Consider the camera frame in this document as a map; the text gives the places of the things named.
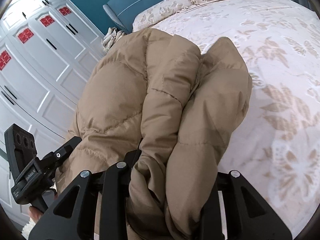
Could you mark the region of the person's left hand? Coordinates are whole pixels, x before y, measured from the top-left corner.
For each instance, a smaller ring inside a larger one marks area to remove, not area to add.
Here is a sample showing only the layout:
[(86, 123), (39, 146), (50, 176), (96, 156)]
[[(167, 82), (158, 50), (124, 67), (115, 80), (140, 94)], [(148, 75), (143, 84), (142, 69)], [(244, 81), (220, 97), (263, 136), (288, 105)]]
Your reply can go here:
[(43, 213), (33, 206), (29, 207), (28, 213), (30, 218), (34, 221), (34, 223), (37, 223), (40, 220), (40, 218), (43, 216)]

